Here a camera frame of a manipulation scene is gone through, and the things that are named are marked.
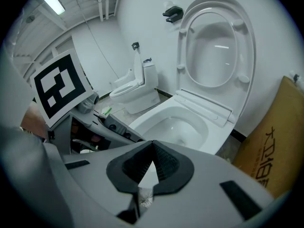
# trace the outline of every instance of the toilet bowl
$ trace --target toilet bowl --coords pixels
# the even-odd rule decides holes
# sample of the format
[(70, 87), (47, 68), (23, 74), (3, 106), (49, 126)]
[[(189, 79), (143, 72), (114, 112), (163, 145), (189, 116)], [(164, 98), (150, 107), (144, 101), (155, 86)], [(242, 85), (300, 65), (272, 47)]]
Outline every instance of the toilet bowl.
[(137, 50), (134, 58), (134, 76), (133, 81), (110, 93), (110, 98), (114, 102), (122, 103), (130, 114), (141, 112), (160, 102), (155, 90), (158, 85), (156, 67), (153, 62), (142, 63)]
[(129, 83), (129, 82), (133, 81), (134, 79), (135, 79), (134, 72), (131, 68), (129, 68), (126, 75), (122, 76), (121, 78), (115, 80), (112, 83), (113, 90), (120, 87), (120, 86), (123, 86), (126, 83)]
[(176, 94), (130, 127), (216, 154), (244, 111), (255, 67), (249, 18), (233, 0), (197, 0), (180, 24)]

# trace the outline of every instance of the cardboard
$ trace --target cardboard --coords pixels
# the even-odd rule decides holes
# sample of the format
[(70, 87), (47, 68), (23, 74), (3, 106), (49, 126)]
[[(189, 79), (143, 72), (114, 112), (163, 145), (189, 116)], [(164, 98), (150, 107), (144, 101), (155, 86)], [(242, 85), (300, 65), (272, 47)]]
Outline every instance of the cardboard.
[(290, 190), (304, 161), (304, 94), (283, 77), (257, 128), (241, 144), (233, 165), (275, 198)]

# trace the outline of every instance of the tiled floor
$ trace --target tiled floor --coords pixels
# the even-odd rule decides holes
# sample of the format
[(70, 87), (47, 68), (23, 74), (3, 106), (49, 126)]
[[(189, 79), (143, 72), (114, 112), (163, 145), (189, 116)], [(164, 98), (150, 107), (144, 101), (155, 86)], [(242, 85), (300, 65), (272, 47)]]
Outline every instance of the tiled floor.
[[(166, 101), (168, 98), (159, 94), (161, 102), (157, 105), (154, 105), (147, 110), (144, 110), (142, 112), (136, 113), (136, 114), (129, 114), (126, 109), (124, 108), (123, 104), (117, 104), (114, 103), (111, 98), (108, 96), (101, 101), (99, 101), (96, 106), (95, 110), (99, 112), (100, 114), (104, 113), (111, 107), (111, 111), (109, 114), (113, 114), (116, 116), (120, 121), (123, 123), (130, 125), (133, 121), (135, 121), (137, 118), (139, 118), (141, 115), (145, 114), (149, 110), (157, 107), (159, 104)], [(220, 148), (218, 153), (216, 154), (219, 157), (222, 157), (223, 159), (227, 160), (228, 162), (232, 162), (238, 152), (238, 149), (240, 147), (240, 142), (236, 140), (235, 138), (229, 136), (223, 146)]]

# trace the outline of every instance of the cable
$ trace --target cable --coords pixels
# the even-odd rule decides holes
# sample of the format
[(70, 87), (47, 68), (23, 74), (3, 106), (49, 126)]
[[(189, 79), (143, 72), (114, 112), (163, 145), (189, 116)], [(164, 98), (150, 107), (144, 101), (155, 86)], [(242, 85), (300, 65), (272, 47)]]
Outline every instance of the cable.
[(78, 0), (76, 0), (76, 2), (77, 2), (77, 5), (78, 5), (78, 6), (79, 6), (79, 8), (80, 8), (80, 11), (81, 11), (81, 13), (82, 13), (82, 16), (84, 17), (84, 20), (85, 20), (85, 22), (86, 22), (86, 25), (87, 25), (87, 27), (88, 27), (89, 31), (91, 32), (91, 35), (92, 35), (92, 37), (93, 37), (93, 39), (94, 39), (94, 41), (95, 41), (95, 43), (96, 43), (96, 45), (97, 45), (98, 49), (100, 50), (101, 54), (104, 56), (104, 58), (105, 58), (106, 62), (108, 63), (108, 65), (110, 66), (110, 68), (112, 69), (112, 71), (115, 73), (115, 71), (114, 71), (114, 69), (112, 68), (111, 64), (110, 64), (110, 63), (109, 63), (109, 61), (106, 59), (106, 57), (105, 57), (105, 55), (103, 54), (103, 52), (102, 52), (101, 48), (99, 47), (99, 45), (98, 45), (98, 43), (97, 43), (97, 41), (96, 41), (96, 39), (95, 39), (95, 37), (94, 37), (94, 35), (93, 35), (92, 31), (91, 31), (90, 26), (88, 25), (88, 23), (87, 23), (87, 21), (86, 21), (85, 15), (84, 15), (84, 13), (83, 13), (83, 11), (82, 11), (82, 9), (81, 9), (81, 6), (80, 6), (80, 4), (79, 4)]

